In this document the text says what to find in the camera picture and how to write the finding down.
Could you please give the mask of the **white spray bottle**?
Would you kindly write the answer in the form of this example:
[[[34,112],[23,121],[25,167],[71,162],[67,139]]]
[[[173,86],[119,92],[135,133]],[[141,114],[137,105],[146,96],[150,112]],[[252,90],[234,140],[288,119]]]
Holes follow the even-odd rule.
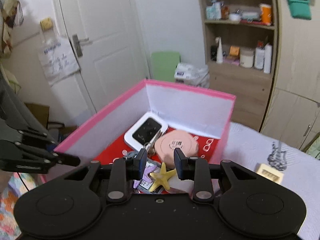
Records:
[[[221,37],[216,38],[216,43],[217,43],[217,55],[216,55],[216,62],[218,64],[223,63],[223,51],[222,51],[222,41]]]

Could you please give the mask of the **purple starfish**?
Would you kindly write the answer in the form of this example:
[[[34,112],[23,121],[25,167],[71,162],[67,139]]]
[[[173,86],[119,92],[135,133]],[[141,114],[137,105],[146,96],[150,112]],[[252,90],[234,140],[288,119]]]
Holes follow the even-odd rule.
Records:
[[[149,174],[150,174],[151,172],[153,172],[155,169],[156,169],[155,166],[148,166],[148,167],[146,167],[145,170],[144,170],[144,173],[143,173],[143,178],[142,178],[141,180],[134,180],[134,182],[133,182],[133,188],[136,189],[142,180],[144,180],[144,181],[146,181],[146,182],[148,182],[148,183],[151,183],[152,180],[151,180],[151,178],[149,177]]]

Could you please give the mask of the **beige small box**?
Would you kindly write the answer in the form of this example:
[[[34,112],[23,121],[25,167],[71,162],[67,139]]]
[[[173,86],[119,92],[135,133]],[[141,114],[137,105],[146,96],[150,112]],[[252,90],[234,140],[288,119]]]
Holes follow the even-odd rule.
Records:
[[[279,185],[282,183],[284,178],[283,172],[280,172],[267,164],[257,164],[255,172]]]

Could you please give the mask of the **orange cup on shelf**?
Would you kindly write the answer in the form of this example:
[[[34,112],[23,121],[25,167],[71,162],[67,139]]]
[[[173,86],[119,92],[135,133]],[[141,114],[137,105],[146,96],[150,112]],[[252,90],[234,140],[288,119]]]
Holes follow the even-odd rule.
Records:
[[[259,4],[261,11],[261,21],[264,25],[271,25],[272,23],[272,6],[269,4]]]

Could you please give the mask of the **white rectangular block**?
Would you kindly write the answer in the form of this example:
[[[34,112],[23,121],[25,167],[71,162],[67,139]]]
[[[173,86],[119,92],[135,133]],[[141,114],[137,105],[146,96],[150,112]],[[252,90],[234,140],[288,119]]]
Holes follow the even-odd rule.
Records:
[[[192,180],[180,180],[177,175],[172,176],[168,180],[170,189],[169,193],[188,193],[192,194],[194,189],[194,182]]]

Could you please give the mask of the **white pocket wifi router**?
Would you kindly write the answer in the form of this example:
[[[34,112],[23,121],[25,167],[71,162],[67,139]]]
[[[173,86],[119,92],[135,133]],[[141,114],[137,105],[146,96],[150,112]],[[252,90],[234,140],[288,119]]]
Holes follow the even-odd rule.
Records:
[[[164,134],[168,124],[158,115],[146,112],[125,134],[124,142],[133,150],[139,151],[150,143],[158,132]]]

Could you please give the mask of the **white roll on shelf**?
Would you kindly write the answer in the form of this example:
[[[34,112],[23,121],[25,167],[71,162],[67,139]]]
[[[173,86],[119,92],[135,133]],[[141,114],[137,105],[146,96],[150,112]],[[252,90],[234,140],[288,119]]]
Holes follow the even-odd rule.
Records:
[[[272,46],[267,44],[265,46],[265,57],[264,57],[264,68],[263,71],[265,74],[271,73],[271,63],[272,63]]]

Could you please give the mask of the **light wood wardrobe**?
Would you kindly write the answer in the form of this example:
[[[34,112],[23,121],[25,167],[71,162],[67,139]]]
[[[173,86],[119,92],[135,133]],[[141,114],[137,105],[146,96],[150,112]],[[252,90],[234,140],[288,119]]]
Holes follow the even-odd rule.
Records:
[[[311,20],[292,18],[277,0],[279,51],[261,133],[302,150],[319,133],[319,0],[309,0]]]

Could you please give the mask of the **white patterned bed sheet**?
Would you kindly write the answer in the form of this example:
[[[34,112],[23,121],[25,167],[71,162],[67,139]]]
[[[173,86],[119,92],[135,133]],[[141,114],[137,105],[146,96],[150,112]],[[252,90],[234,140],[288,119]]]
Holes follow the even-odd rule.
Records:
[[[319,239],[319,160],[237,123],[231,123],[222,157],[298,194],[306,204],[298,236]]]

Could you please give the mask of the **white cream jar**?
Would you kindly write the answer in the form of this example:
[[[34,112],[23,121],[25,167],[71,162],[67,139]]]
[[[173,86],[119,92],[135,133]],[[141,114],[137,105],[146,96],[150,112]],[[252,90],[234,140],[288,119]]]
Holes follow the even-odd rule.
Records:
[[[254,62],[254,50],[251,48],[240,48],[240,66],[252,68]]]

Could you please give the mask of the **pink storage box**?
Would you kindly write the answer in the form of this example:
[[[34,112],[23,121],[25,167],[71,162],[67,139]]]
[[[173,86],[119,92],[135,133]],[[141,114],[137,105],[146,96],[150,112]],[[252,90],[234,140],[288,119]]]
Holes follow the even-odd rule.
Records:
[[[111,164],[133,151],[124,142],[124,134],[146,112],[152,112],[168,128],[219,139],[216,149],[222,155],[235,100],[234,95],[211,89],[143,80],[81,125],[55,151],[75,155],[82,164],[92,159]]]

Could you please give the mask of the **yellow starfish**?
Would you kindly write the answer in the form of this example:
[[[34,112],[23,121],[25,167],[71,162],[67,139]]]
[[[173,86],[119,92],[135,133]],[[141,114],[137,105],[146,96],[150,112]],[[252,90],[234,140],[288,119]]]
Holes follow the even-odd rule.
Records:
[[[159,186],[162,186],[165,191],[170,190],[169,179],[177,174],[176,169],[167,171],[166,163],[161,164],[161,169],[158,173],[151,172],[150,177],[154,179],[150,192],[155,191]]]

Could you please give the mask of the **silver nail clipper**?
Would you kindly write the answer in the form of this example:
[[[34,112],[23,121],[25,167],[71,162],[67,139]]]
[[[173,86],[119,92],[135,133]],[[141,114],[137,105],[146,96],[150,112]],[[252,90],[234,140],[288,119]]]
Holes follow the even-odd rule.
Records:
[[[146,142],[143,146],[143,148],[147,151],[148,157],[151,157],[155,155],[155,142],[159,139],[161,136],[161,131],[158,131],[156,135],[151,139],[150,142]]]

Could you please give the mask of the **green folding table board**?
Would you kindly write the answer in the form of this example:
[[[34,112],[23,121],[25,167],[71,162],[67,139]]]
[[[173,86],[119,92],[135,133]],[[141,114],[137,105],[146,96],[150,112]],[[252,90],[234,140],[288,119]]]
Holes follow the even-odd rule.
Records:
[[[153,79],[175,82],[175,70],[180,61],[180,53],[176,51],[157,51],[152,53],[151,66]]]

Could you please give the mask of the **white door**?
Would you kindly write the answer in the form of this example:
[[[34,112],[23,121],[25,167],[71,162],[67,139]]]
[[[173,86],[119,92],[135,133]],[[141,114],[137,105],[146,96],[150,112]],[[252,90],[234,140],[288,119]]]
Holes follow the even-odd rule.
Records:
[[[134,0],[58,0],[57,11],[81,46],[80,83],[93,114],[150,76]]]

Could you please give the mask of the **white plastic package bundle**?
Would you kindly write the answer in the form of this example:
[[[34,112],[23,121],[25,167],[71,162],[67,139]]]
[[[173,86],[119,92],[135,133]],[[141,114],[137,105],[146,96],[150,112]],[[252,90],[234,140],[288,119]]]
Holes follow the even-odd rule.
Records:
[[[209,88],[209,78],[207,65],[197,67],[183,62],[177,65],[174,74],[176,83],[202,88]]]

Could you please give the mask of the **white bottle on shelf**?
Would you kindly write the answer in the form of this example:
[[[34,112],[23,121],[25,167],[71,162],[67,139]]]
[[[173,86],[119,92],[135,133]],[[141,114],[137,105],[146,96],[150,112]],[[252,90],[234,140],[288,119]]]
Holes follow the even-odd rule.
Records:
[[[264,67],[265,50],[259,46],[255,49],[254,67],[258,70],[263,70]]]

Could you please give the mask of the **pink round case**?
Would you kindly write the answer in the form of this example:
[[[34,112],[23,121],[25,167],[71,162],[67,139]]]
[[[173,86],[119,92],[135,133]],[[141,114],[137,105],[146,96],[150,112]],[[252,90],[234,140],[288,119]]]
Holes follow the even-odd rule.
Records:
[[[173,130],[165,133],[154,144],[155,152],[167,168],[174,168],[174,150],[179,148],[186,157],[196,157],[199,144],[194,137],[182,130]]]

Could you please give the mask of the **wooden shelf cabinet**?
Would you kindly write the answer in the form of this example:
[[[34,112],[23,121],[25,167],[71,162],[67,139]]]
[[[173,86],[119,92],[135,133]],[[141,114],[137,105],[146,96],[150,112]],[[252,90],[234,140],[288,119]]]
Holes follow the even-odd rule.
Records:
[[[277,0],[199,3],[210,88],[235,95],[232,121],[259,131],[277,62]]]

